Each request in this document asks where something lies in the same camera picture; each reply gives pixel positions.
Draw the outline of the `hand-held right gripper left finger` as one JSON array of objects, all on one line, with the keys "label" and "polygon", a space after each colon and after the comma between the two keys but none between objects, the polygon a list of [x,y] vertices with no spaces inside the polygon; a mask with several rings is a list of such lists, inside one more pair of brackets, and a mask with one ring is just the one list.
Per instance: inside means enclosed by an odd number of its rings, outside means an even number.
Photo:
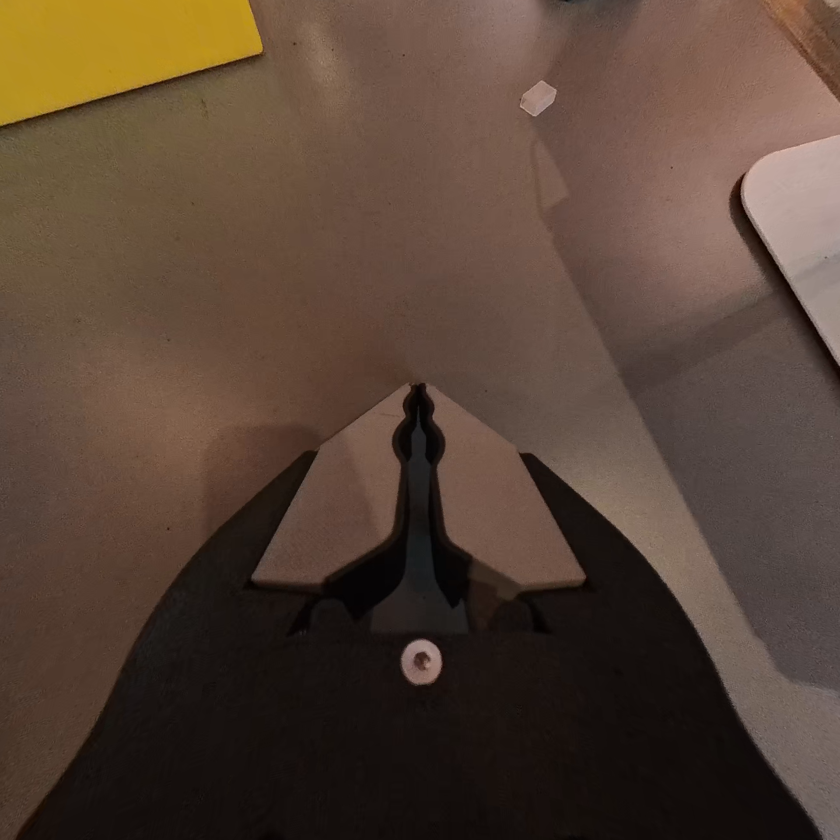
[{"label": "hand-held right gripper left finger", "polygon": [[251,575],[261,590],[340,601],[362,617],[406,566],[406,459],[416,389],[404,384],[320,446]]}]

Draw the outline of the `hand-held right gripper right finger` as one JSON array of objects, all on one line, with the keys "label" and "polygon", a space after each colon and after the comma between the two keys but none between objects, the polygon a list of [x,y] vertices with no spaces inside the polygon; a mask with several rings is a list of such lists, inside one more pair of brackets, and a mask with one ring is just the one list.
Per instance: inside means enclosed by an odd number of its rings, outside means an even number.
[{"label": "hand-held right gripper right finger", "polygon": [[516,446],[433,385],[420,388],[436,582],[450,605],[581,587],[586,575]]}]

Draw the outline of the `yellow plastic bin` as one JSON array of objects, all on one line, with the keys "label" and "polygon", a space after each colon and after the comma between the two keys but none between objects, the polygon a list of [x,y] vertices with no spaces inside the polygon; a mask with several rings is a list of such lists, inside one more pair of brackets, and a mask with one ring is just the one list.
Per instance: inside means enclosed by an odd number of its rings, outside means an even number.
[{"label": "yellow plastic bin", "polygon": [[1,124],[262,51],[247,1],[2,1]]}]

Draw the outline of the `small clear plastic piece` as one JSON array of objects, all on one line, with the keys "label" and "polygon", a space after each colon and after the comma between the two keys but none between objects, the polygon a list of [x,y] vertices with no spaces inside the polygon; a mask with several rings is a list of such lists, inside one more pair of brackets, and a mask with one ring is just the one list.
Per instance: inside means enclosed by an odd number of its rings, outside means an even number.
[{"label": "small clear plastic piece", "polygon": [[532,118],[537,118],[551,107],[557,97],[557,89],[545,80],[539,80],[520,98],[519,108]]}]

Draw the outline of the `black board on white stand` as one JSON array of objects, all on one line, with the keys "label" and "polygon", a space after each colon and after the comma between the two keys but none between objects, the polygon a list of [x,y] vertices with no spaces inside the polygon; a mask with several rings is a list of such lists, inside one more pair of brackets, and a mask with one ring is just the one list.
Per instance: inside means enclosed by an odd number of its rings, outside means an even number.
[{"label": "black board on white stand", "polygon": [[[839,99],[839,2],[765,2]],[[794,297],[839,362],[839,136],[765,155],[742,178],[741,204]]]}]

